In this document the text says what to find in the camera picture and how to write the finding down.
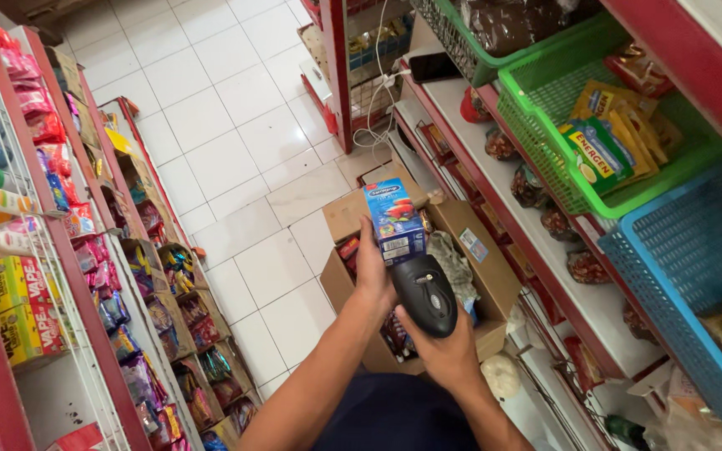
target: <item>white cable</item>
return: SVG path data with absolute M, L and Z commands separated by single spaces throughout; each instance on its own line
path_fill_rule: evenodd
M 392 129 L 392 118 L 394 117 L 394 114 L 390 114 L 390 115 L 389 115 L 389 123 L 388 123 L 388 125 L 386 126 L 386 131 L 383 132 L 383 133 L 378 134 L 378 133 L 372 131 L 372 126 L 371 126 L 372 105 L 375 104 L 375 97 L 378 95 L 378 92 L 380 91 L 380 88 L 381 88 L 381 87 L 386 87 L 386 92 L 387 92 L 388 95 L 389 95 L 389 99 L 392 101 L 392 106 L 394 106 L 394 104 L 395 104 L 395 97 L 392 95 L 392 90 L 389 89 L 389 87 L 388 87 L 387 85 L 390 84 L 390 83 L 389 83 L 390 80 L 395 79 L 397 76 L 401 76 L 401 75 L 403 75 L 403 74 L 411 73 L 411 69 L 406 69 L 405 71 L 400 71 L 400 72 L 397 72 L 396 74 L 392 74 L 391 76 L 387 76 L 387 75 L 384 73 L 384 67 L 383 67 L 383 65 L 380 63 L 380 50 L 379 50 L 378 46 L 379 46 L 379 44 L 380 44 L 380 32 L 381 32 L 381 28 L 384 27 L 384 14 L 385 14 L 385 12 L 386 12 L 386 4 L 388 3 L 388 1 L 389 1 L 389 0 L 384 0 L 384 7 L 383 7 L 383 8 L 381 9 L 381 11 L 380 11 L 380 24 L 378 25 L 378 37 L 376 38 L 376 41 L 375 41 L 375 57 L 376 57 L 376 59 L 378 60 L 378 70 L 380 71 L 380 76 L 383 77 L 383 80 L 381 80 L 380 86 L 378 86 L 378 87 L 375 89 L 375 92 L 372 93 L 372 98 L 370 99 L 370 102 L 369 102 L 369 108 L 368 108 L 368 111 L 366 112 L 366 128 L 359 128 L 358 130 L 356 130 L 356 132 L 353 133 L 353 144 L 355 144 L 355 145 L 358 146 L 358 147 L 371 147 L 371 148 L 372 148 L 372 158 L 375 159 L 375 162 L 376 162 L 379 166 L 383 166 L 383 163 L 381 163 L 380 161 L 378 161 L 378 157 L 377 157 L 376 154 L 375 154 L 375 147 L 376 147 L 376 145 L 385 142 L 386 145 L 389 146 L 389 149 L 390 149 L 392 152 L 395 151 L 395 149 L 393 149 L 393 148 L 392 148 L 392 145 L 389 143 L 388 139 L 386 139 L 386 135 L 388 134 L 389 130 Z M 358 141 L 356 141 L 356 135 L 358 135 L 358 132 L 367 132 L 367 133 L 369 133 L 370 136 L 373 138 L 372 144 L 369 144 L 369 145 L 360 144 Z

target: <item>black barcode scanner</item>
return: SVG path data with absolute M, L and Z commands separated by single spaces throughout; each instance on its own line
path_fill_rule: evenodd
M 400 302 L 420 329 L 436 338 L 453 333 L 458 318 L 456 296 L 433 255 L 390 266 L 389 275 Z

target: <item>white tiled floor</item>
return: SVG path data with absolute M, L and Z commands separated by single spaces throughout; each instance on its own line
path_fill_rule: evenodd
M 336 314 L 321 208 L 377 166 L 345 156 L 300 81 L 300 0 L 99 0 L 66 25 L 97 102 L 126 96 L 261 396 Z M 389 159 L 384 150 L 379 161 Z

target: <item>smartphone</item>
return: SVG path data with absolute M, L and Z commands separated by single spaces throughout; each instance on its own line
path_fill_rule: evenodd
M 413 56 L 408 64 L 417 84 L 461 77 L 461 72 L 446 52 Z

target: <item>person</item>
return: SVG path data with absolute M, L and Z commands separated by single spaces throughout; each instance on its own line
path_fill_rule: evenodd
M 361 217 L 356 289 L 314 350 L 258 411 L 241 450 L 534 448 L 503 412 L 478 367 L 473 322 L 459 306 L 445 339 L 396 314 L 436 384 L 406 374 L 354 377 L 397 296 L 369 218 Z

